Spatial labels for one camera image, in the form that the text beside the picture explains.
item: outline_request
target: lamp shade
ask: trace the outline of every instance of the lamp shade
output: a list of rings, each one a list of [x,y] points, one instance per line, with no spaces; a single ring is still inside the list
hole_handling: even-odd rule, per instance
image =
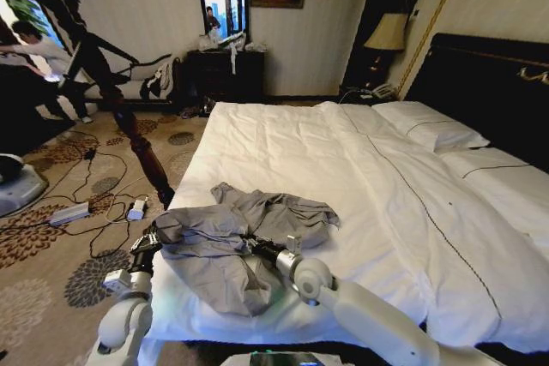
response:
[[[374,33],[364,43],[364,47],[382,51],[404,50],[404,27],[407,15],[403,13],[386,13]]]

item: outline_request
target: white duvet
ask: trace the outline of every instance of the white duvet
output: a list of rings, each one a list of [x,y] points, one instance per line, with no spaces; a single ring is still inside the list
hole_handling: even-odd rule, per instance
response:
[[[368,106],[219,103],[171,208],[225,181],[328,203],[341,228],[306,255],[376,293],[448,345],[549,349],[549,262],[433,153]],[[359,343],[293,291],[255,318],[220,315],[154,258],[150,339]]]

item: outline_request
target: table lamp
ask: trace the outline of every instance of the table lamp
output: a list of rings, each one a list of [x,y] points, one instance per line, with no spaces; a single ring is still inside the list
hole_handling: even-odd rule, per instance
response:
[[[377,51],[377,56],[368,67],[369,76],[366,88],[373,89],[381,85],[396,51],[404,50],[404,27],[408,16],[404,13],[386,13],[376,27],[374,33],[364,43],[364,47]]]

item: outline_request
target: gold trim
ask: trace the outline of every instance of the gold trim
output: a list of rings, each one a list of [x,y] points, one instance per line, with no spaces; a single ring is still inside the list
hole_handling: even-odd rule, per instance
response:
[[[443,9],[443,6],[446,4],[447,0],[440,0],[438,2],[437,9],[435,10],[435,13],[431,16],[431,20],[429,21],[429,25],[427,25],[427,29],[423,33],[423,36],[421,38],[421,41],[418,44],[418,47],[416,48],[412,60],[406,67],[406,70],[404,71],[404,76],[401,78],[401,82],[398,85],[398,88],[396,89],[396,92],[400,95],[402,87],[404,86],[404,83],[406,82],[407,78],[410,76],[410,72],[412,71],[412,67],[415,65],[416,60],[418,60],[419,53],[423,49],[423,46],[425,45],[425,42],[427,41],[427,38],[429,37],[429,34],[431,33],[432,28],[435,26],[435,23],[437,22],[438,15],[440,15],[440,12]]]
[[[475,55],[475,56],[490,57],[492,59],[505,60],[507,62],[522,63],[522,64],[528,64],[528,65],[531,65],[531,66],[539,66],[541,68],[549,68],[549,63],[536,62],[535,60],[519,59],[518,57],[507,57],[507,56],[502,56],[502,55],[494,55],[492,53],[484,53],[482,51],[468,51],[467,49],[460,49],[459,47],[440,46],[440,49],[444,49],[446,51],[462,51],[464,53],[468,53],[470,55]]]

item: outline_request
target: black headboard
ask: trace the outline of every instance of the black headboard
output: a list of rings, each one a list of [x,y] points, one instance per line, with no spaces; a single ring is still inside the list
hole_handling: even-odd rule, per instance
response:
[[[507,153],[549,171],[549,44],[438,33],[406,100],[478,130]]]

